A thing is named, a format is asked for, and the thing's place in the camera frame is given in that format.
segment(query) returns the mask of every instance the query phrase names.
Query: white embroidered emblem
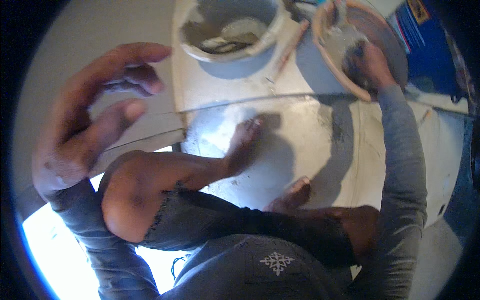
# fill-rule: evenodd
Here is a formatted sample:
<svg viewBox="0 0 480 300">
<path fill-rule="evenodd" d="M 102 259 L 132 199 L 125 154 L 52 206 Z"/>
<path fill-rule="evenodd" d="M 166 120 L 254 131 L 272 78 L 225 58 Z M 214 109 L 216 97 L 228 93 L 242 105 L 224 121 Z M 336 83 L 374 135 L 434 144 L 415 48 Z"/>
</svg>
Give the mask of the white embroidered emblem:
<svg viewBox="0 0 480 300">
<path fill-rule="evenodd" d="M 265 257 L 264 259 L 261 259 L 260 262 L 269 266 L 272 269 L 272 271 L 276 273 L 277 276 L 279 276 L 280 272 L 284 270 L 284 267 L 286 267 L 287 264 L 290 264 L 294 260 L 295 259 L 290 258 L 288 256 L 284 256 L 284 255 L 281 255 L 280 253 L 273 252 L 272 254 Z"/>
</svg>

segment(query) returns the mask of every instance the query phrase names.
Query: gray sleeve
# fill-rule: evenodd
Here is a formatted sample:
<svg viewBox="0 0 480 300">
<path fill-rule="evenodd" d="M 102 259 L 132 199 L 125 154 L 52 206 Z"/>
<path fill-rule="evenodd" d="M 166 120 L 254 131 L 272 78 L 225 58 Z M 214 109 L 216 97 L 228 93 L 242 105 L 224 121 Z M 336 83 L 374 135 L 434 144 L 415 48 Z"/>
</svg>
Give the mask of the gray sleeve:
<svg viewBox="0 0 480 300">
<path fill-rule="evenodd" d="M 101 199 L 85 179 L 49 197 L 52 207 L 85 244 L 105 299 L 157 299 L 159 293 L 147 263 L 135 248 L 110 233 L 103 221 Z"/>
<path fill-rule="evenodd" d="M 350 292 L 358 299 L 406 299 L 427 219 L 425 160 L 413 111 L 400 86 L 379 91 L 378 99 L 386 171 L 377 247 Z"/>
</svg>

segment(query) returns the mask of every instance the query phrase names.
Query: bright light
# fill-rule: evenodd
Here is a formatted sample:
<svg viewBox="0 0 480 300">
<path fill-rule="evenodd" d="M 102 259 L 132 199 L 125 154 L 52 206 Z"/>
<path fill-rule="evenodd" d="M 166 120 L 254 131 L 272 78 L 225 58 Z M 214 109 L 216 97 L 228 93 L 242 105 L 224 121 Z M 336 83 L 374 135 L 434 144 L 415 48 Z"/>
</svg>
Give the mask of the bright light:
<svg viewBox="0 0 480 300">
<path fill-rule="evenodd" d="M 168 146 L 155 152 L 172 151 Z M 91 183 L 98 190 L 98 185 L 104 173 L 91 178 Z M 98 279 L 90 261 L 84 253 L 75 236 L 66 227 L 59 215 L 46 204 L 33 213 L 23 223 L 23 228 L 40 270 L 60 299 L 100 299 L 98 296 Z M 184 251 L 159 251 L 139 247 L 138 255 L 148 263 L 158 291 L 164 293 L 173 287 L 171 267 L 173 260 L 183 257 Z M 185 264 L 179 260 L 175 264 L 175 275 Z"/>
</svg>

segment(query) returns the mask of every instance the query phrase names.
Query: hand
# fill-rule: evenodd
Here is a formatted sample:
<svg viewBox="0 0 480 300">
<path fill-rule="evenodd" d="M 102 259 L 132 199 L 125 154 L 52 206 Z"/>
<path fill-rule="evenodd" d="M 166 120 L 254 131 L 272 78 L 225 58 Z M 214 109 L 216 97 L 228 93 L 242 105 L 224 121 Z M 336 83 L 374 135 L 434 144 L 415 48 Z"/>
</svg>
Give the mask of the hand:
<svg viewBox="0 0 480 300">
<path fill-rule="evenodd" d="M 359 55 L 353 56 L 357 68 L 367 77 L 377 90 L 397 84 L 388 68 L 382 50 L 372 43 L 363 42 Z"/>
<path fill-rule="evenodd" d="M 109 106 L 92 122 L 89 107 L 104 92 L 158 94 L 163 84 L 147 63 L 170 53 L 170 47 L 156 43 L 121 45 L 67 80 L 33 153 L 33 183 L 45 200 L 87 177 L 98 156 L 147 109 L 143 100 L 131 98 Z"/>
</svg>

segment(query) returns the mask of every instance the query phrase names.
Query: person's left hand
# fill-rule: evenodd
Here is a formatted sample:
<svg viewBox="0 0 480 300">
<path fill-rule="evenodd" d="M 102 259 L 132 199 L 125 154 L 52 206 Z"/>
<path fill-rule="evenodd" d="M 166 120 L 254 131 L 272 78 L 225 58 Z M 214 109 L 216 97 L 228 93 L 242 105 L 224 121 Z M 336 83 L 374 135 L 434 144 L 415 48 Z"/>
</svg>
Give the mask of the person's left hand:
<svg viewBox="0 0 480 300">
<path fill-rule="evenodd" d="M 33 153 L 34 186 L 45 200 L 87 177 L 98 156 L 146 111 L 143 100 L 131 98 L 109 106 L 92 122 L 89 107 L 104 92 L 158 94 L 163 84 L 147 63 L 170 53 L 170 47 L 156 43 L 120 45 L 66 82 Z"/>
</svg>

